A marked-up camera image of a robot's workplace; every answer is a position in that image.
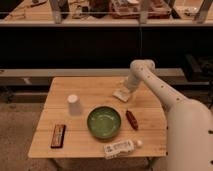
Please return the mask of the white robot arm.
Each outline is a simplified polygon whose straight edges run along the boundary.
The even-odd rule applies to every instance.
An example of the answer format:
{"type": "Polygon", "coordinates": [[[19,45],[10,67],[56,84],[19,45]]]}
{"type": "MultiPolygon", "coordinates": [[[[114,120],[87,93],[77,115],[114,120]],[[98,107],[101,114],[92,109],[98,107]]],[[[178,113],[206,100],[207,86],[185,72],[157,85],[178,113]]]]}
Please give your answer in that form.
{"type": "Polygon", "coordinates": [[[167,109],[167,171],[213,171],[213,113],[154,74],[152,60],[134,60],[124,86],[135,92],[143,81],[167,109]]]}

